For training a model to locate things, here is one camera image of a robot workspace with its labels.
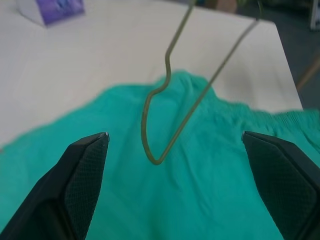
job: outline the white table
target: white table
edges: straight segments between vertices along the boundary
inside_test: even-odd
[[[152,83],[186,5],[88,0],[86,16],[49,29],[0,0],[0,145],[50,123],[118,84]],[[210,78],[251,18],[196,8],[173,69]],[[217,95],[270,112],[301,109],[273,23],[261,22],[213,84]]]

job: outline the metal wire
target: metal wire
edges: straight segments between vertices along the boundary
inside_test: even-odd
[[[193,106],[191,107],[191,109],[189,110],[189,112],[187,113],[187,115],[184,117],[182,123],[180,124],[180,126],[178,127],[178,129],[176,130],[176,132],[174,133],[172,139],[170,140],[170,142],[168,143],[168,145],[166,146],[166,148],[164,149],[163,153],[161,154],[160,158],[158,160],[155,159],[155,157],[153,156],[151,150],[150,150],[150,146],[148,144],[148,138],[147,138],[147,119],[148,119],[148,112],[149,112],[149,107],[150,107],[150,103],[152,98],[156,95],[161,93],[162,91],[164,91],[167,86],[170,83],[171,80],[171,65],[170,65],[170,55],[171,52],[173,51],[182,30],[184,29],[186,22],[188,21],[188,18],[194,8],[194,5],[196,3],[197,0],[191,0],[188,10],[185,13],[166,53],[165,53],[165,69],[166,69],[166,76],[165,76],[165,81],[163,83],[163,85],[161,85],[160,87],[152,90],[146,97],[145,103],[144,103],[144,107],[143,107],[143,113],[142,113],[142,120],[141,120],[141,139],[142,139],[142,145],[145,151],[146,156],[148,157],[148,159],[150,160],[151,163],[153,163],[154,165],[159,165],[161,164],[166,156],[168,155],[170,149],[172,148],[172,146],[174,145],[175,141],[177,140],[178,136],[180,135],[180,133],[182,132],[182,130],[184,129],[184,127],[186,126],[188,120],[190,119],[190,117],[192,116],[192,114],[194,113],[194,111],[196,110],[196,108],[198,107],[198,105],[200,104],[200,102],[202,101],[202,99],[205,97],[206,93],[208,92],[208,90],[211,88],[212,83],[215,81],[215,79],[217,78],[217,76],[219,75],[219,73],[221,72],[221,70],[224,68],[224,66],[226,65],[226,63],[228,62],[228,60],[230,59],[230,57],[233,55],[233,53],[235,52],[235,50],[237,49],[237,47],[239,46],[239,44],[241,43],[241,41],[243,40],[243,38],[245,38],[245,36],[248,35],[248,33],[258,24],[258,21],[255,20],[253,23],[250,24],[250,26],[241,34],[241,36],[238,38],[238,40],[235,42],[234,46],[232,47],[232,49],[230,50],[230,52],[228,53],[228,55],[225,57],[225,59],[223,60],[223,62],[221,63],[221,65],[219,66],[219,68],[217,69],[217,71],[214,73],[213,77],[211,78],[211,80],[208,82],[208,84],[206,85],[206,87],[204,88],[204,90],[202,91],[202,93],[200,94],[200,96],[198,97],[198,99],[195,101],[195,103],[193,104]]]

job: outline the teal fabric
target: teal fabric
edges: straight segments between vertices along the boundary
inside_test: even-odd
[[[109,132],[88,240],[282,239],[255,187],[241,136],[253,131],[294,142],[320,166],[319,113],[271,115],[218,99],[211,89],[164,163],[155,166],[144,153],[140,124],[146,95],[161,82],[108,89],[6,145],[0,153],[0,229],[70,143]],[[176,72],[152,100],[147,135],[155,156],[206,84]]]

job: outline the box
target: box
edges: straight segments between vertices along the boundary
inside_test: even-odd
[[[313,0],[310,16],[310,28],[311,30],[320,30],[320,1]]]
[[[31,21],[49,26],[85,12],[83,0],[16,0],[20,13]]]

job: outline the purple box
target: purple box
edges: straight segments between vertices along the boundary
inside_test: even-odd
[[[85,12],[83,0],[36,0],[47,26]]]
[[[85,12],[84,0],[16,0],[16,2],[23,16],[44,26]]]

